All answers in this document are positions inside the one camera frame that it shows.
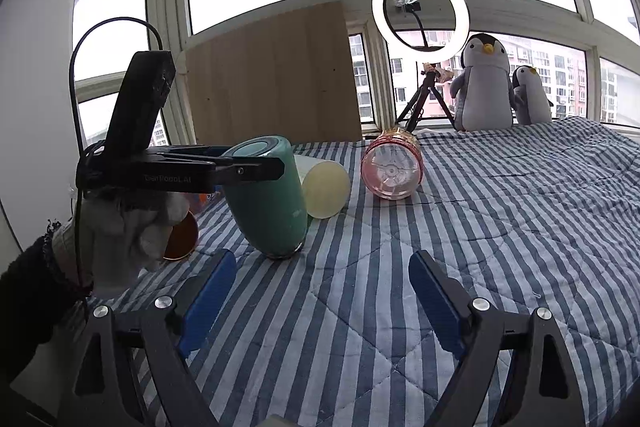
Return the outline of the dark sleeved left forearm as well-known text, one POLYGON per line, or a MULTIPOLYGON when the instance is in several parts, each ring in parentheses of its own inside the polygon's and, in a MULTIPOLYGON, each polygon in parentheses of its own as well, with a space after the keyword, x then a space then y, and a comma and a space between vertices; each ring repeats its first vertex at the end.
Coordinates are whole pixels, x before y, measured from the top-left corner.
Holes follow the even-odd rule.
POLYGON ((1 275, 1 406, 18 403, 11 389, 93 286, 89 262, 76 255, 75 223, 51 221, 46 233, 1 275))

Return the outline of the white gloved left hand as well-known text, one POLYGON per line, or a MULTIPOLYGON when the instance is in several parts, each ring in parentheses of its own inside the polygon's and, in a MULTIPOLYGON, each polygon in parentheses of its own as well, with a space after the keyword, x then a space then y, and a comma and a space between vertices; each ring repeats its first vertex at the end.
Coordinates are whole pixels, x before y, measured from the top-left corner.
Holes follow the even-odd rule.
POLYGON ((53 254, 73 283, 91 287, 99 298, 117 297, 143 270, 160 267, 172 229, 188 213, 181 193, 86 195, 74 217, 54 233, 53 254))

